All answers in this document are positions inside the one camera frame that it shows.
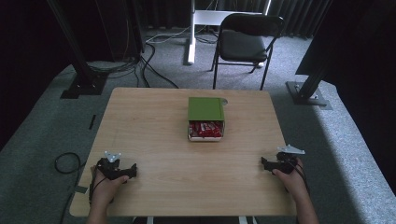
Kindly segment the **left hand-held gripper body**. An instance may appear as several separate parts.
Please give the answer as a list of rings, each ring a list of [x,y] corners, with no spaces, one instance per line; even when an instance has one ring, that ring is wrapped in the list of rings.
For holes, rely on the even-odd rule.
[[[110,180],[115,180],[121,176],[133,177],[133,168],[121,170],[120,165],[120,153],[105,152],[105,156],[101,158],[96,167],[102,172],[102,174]]]

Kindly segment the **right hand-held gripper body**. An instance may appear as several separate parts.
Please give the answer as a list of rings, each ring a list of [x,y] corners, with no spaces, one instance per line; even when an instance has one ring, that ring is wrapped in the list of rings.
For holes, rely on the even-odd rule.
[[[284,174],[290,174],[297,166],[297,156],[304,155],[305,151],[291,145],[278,148],[276,154],[276,162],[269,162],[269,171],[273,172],[275,169]]]

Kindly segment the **white drawer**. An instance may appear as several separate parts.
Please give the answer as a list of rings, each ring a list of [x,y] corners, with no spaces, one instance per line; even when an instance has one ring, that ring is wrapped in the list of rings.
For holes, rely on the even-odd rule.
[[[196,120],[196,121],[216,121],[216,120]],[[224,124],[222,121],[220,121],[222,123],[222,137],[223,137],[223,133],[224,133]],[[222,137],[190,137],[189,135],[189,129],[188,129],[188,138],[191,141],[208,141],[208,142],[213,142],[213,141],[219,141]]]

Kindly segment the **pile of red packets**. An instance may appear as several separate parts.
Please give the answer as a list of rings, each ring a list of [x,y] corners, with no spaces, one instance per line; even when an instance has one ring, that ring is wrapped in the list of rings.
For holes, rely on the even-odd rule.
[[[222,123],[219,121],[192,121],[190,137],[222,137]]]

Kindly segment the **green box lid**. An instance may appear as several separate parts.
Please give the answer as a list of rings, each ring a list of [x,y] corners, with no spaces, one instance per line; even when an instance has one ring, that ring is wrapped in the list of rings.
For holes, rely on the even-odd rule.
[[[188,120],[224,120],[222,100],[215,97],[190,97]]]

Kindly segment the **person's right hand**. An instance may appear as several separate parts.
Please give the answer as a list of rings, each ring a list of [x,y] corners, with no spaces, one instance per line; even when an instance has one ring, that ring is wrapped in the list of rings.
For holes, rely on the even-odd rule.
[[[284,174],[281,171],[275,169],[273,174],[280,179],[280,181],[284,184],[285,188],[291,194],[295,191],[307,190],[303,163],[300,159],[297,159],[297,166],[290,174]]]

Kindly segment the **person's left hand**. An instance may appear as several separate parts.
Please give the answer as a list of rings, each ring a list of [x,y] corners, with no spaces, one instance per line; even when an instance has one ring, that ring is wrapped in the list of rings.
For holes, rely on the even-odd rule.
[[[92,166],[91,170],[93,180],[91,207],[107,207],[116,196],[120,186],[128,181],[129,176],[124,175],[110,180],[95,166]]]

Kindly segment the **black metal stand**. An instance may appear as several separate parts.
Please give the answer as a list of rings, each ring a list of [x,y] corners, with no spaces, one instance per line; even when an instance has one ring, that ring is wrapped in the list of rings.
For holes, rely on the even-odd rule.
[[[101,95],[108,73],[97,72],[89,67],[58,0],[46,1],[63,31],[67,42],[65,50],[76,71],[70,87],[63,91],[61,98],[77,99],[80,95]]]
[[[318,29],[313,40],[297,68],[297,75],[307,75],[305,81],[288,81],[286,86],[290,96],[296,105],[312,105],[322,110],[332,110],[332,106],[318,89],[320,81],[325,77],[326,69],[332,47],[327,42],[322,23],[326,21],[326,15],[333,0],[323,0],[325,6],[322,9],[321,18],[318,20]]]

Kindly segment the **black folding chair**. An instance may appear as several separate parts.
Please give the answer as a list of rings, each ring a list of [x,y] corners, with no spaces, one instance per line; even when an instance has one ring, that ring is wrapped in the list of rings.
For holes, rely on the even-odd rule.
[[[233,13],[220,24],[211,71],[213,88],[217,86],[218,68],[223,65],[252,66],[253,73],[265,64],[260,90],[263,89],[274,44],[284,29],[284,19],[263,14]]]

